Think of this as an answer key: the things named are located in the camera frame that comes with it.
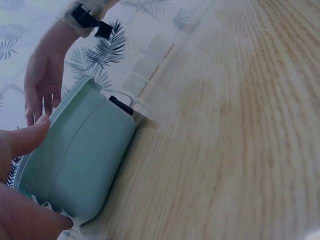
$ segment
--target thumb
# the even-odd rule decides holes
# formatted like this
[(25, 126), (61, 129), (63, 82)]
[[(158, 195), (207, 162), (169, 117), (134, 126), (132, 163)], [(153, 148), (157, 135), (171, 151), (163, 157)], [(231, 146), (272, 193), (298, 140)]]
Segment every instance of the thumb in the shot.
[(49, 130), (50, 120), (48, 116), (42, 115), (35, 125), (5, 131), (4, 135), (11, 147), (11, 158), (20, 157), (31, 153), (44, 140)]

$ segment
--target fingernail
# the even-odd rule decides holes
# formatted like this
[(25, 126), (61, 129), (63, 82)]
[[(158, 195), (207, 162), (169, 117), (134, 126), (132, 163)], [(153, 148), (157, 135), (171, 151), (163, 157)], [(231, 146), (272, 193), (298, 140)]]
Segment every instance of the fingernail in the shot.
[(35, 124), (42, 124), (42, 123), (44, 123), (44, 122), (47, 120), (47, 118), (48, 118), (48, 116), (45, 115), (45, 114), (43, 114), (43, 115), (38, 119), (38, 121), (36, 121)]

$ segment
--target wrist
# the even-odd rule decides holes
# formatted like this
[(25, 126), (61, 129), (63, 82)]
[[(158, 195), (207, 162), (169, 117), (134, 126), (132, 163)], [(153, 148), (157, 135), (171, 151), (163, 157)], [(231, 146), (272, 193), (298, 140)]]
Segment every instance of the wrist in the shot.
[(69, 48), (80, 37), (74, 28), (59, 19), (45, 33), (37, 49), (47, 50), (59, 55), (66, 55)]

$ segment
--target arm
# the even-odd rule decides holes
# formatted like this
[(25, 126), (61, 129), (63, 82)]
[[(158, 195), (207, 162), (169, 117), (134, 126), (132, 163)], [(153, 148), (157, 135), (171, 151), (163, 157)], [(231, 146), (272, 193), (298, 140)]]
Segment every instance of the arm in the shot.
[(46, 46), (52, 46), (60, 51), (58, 54), (65, 55), (72, 44), (80, 37), (86, 38), (93, 31), (93, 28), (83, 28), (71, 16), (71, 12), (77, 7), (77, 3), (93, 12), (97, 20), (102, 20), (106, 12), (119, 0), (78, 0), (72, 3), (64, 12), (61, 18), (46, 32), (37, 48), (46, 49)]
[(71, 12), (78, 6), (78, 4), (82, 4), (86, 10), (91, 11), (93, 13), (93, 17), (95, 19), (100, 21), (105, 17), (106, 12), (117, 2), (119, 2), (119, 0), (78, 0), (76, 2), (73, 2), (69, 6), (69, 8), (61, 17), (61, 20), (73, 29), (75, 29), (75, 31), (81, 37), (86, 38), (89, 36), (93, 29), (82, 28), (71, 16)]

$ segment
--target hand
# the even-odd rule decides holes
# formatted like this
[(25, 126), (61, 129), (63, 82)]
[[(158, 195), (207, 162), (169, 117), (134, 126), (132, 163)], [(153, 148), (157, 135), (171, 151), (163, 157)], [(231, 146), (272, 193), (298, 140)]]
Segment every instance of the hand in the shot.
[(60, 104), (65, 56), (78, 38), (72, 27), (58, 20), (46, 32), (29, 59), (24, 78), (28, 126), (40, 118), (43, 108), (45, 114), (50, 116), (53, 108)]
[(61, 102), (65, 56), (37, 48), (31, 56), (24, 79), (27, 125), (31, 126), (44, 112), (50, 116)]
[(33, 126), (14, 131), (0, 130), (0, 239), (56, 240), (63, 230), (73, 226), (70, 219), (37, 205), (4, 184), (11, 159), (38, 147), (49, 126), (49, 118), (44, 115)]

